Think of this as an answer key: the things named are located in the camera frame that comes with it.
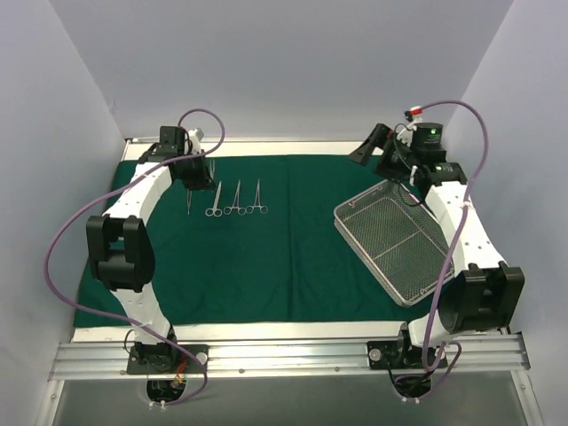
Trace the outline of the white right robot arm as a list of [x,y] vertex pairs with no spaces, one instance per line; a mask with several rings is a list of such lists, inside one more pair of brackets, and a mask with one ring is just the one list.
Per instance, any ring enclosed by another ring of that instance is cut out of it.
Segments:
[[366,165],[381,149],[376,173],[415,187],[448,245],[430,313],[410,321],[393,346],[397,361],[408,367],[425,357],[426,348],[455,336],[508,327],[525,284],[522,269],[508,265],[487,236],[470,198],[474,179],[447,161],[442,130],[434,122],[412,122],[401,132],[378,123],[349,156]]

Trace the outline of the steel surgical forceps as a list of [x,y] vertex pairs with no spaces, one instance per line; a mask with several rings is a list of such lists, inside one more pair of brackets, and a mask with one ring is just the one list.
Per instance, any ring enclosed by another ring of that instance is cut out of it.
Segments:
[[223,208],[223,213],[225,215],[231,215],[233,213],[236,213],[239,216],[244,216],[246,214],[246,208],[241,206],[240,196],[241,196],[241,180],[239,180],[237,183],[232,204],[230,206],[226,206]]
[[261,201],[261,182],[257,180],[256,182],[256,192],[253,203],[245,208],[246,214],[253,214],[254,212],[259,212],[260,214],[266,214],[268,212],[268,207],[265,206]]

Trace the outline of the steel surgical scissors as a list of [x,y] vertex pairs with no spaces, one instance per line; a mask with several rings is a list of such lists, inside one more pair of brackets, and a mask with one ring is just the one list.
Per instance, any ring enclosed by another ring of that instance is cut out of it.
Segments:
[[207,217],[221,217],[223,215],[223,210],[218,207],[222,193],[222,184],[222,182],[218,183],[213,204],[205,210],[205,215]]

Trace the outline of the metal wire mesh tray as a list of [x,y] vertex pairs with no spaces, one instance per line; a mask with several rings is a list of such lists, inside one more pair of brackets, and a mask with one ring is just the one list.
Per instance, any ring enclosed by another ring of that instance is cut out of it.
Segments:
[[387,179],[337,205],[334,225],[399,306],[433,293],[448,243],[433,214]]

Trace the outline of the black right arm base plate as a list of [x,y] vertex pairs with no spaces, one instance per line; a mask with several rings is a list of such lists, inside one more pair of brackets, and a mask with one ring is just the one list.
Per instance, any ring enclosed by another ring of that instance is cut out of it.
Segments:
[[367,362],[371,370],[422,369],[422,347],[400,341],[367,341]]

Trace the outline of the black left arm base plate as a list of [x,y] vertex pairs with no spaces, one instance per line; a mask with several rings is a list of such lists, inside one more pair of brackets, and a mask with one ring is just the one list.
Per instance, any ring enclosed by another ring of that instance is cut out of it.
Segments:
[[126,367],[128,375],[173,375],[174,373],[197,374],[207,367],[209,347],[206,344],[182,344],[194,355],[197,362],[166,343],[156,345],[134,343]]

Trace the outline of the dark green surgical cloth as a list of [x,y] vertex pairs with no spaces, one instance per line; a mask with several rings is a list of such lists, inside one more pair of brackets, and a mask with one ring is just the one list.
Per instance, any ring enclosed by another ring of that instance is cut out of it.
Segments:
[[379,181],[341,155],[226,157],[216,161],[218,207],[253,203],[266,214],[207,217],[215,192],[173,184],[147,224],[154,293],[176,325],[247,322],[410,321],[430,299],[397,305],[335,229],[334,209]]

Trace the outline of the steel surgical tweezers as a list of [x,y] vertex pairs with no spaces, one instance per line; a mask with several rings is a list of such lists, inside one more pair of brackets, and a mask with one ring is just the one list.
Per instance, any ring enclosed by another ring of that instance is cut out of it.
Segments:
[[192,191],[186,190],[186,213],[189,216],[192,204]]

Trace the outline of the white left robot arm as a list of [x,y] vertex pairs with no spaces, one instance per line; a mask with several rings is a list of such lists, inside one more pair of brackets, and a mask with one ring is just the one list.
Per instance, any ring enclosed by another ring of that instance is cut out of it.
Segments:
[[154,293],[156,262],[146,223],[177,180],[188,191],[214,187],[203,157],[159,166],[152,155],[136,165],[128,188],[114,204],[86,223],[91,274],[119,302],[125,316],[136,321],[134,349],[147,355],[147,362],[159,372],[178,364],[179,350],[166,341],[176,337]]

